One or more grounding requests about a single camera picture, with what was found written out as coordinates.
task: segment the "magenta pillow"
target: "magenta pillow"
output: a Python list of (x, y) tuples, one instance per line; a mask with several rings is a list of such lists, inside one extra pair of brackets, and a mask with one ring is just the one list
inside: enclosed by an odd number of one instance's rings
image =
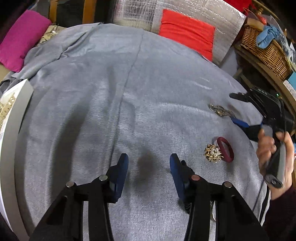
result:
[(0, 44), (0, 62), (9, 70), (20, 72), (28, 51), (43, 36), (51, 21), (26, 10), (10, 28)]

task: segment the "red bangle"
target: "red bangle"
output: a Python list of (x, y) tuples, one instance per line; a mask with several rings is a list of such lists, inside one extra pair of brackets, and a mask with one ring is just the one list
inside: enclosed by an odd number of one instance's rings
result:
[[(227, 151), (225, 150), (222, 142), (227, 145), (230, 156), (228, 155)], [(229, 142), (224, 137), (219, 137), (217, 139), (217, 144), (218, 144), (220, 151), (223, 155), (223, 160), (226, 162), (232, 162), (234, 159), (234, 153), (233, 153), (233, 149), (231, 148), (231, 145), (229, 144)]]

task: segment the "hand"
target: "hand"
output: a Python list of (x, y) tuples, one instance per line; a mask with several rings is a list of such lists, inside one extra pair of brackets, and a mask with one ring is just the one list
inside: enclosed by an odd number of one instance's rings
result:
[[(283, 195), (292, 186), (292, 172), (294, 169), (294, 144), (289, 133), (286, 132), (284, 134), (283, 132), (277, 132), (276, 136), (286, 145), (286, 167), (282, 188), (275, 188), (272, 185), (267, 184), (271, 192), (272, 200)], [(258, 134), (258, 149), (256, 153), (259, 159), (259, 170), (263, 177), (265, 176), (265, 164), (271, 158), (271, 154), (274, 154), (275, 151), (276, 146), (274, 144), (274, 139), (266, 136), (264, 130), (261, 129)]]

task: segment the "wooden chair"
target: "wooden chair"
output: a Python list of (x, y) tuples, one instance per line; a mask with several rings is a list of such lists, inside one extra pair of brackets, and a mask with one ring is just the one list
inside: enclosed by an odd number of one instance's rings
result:
[[(49, 19), (52, 23), (57, 21), (57, 4), (59, 0), (50, 0)], [(82, 24), (93, 23), (97, 0), (84, 0)]]

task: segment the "metal bolt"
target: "metal bolt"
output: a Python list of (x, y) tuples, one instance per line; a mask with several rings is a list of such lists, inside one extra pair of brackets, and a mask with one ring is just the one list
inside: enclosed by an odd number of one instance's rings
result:
[(199, 181), (200, 176), (198, 176), (198, 175), (192, 175), (191, 176), (191, 179), (194, 180), (194, 181)]
[(72, 181), (69, 181), (69, 182), (66, 183), (67, 188), (70, 188), (70, 187), (72, 187), (74, 185), (75, 185), (75, 182), (72, 182)]
[(108, 176), (107, 175), (101, 175), (99, 176), (99, 180), (100, 181), (106, 181), (108, 179)]
[(224, 186), (226, 186), (227, 188), (231, 188), (232, 184), (230, 182), (224, 182)]

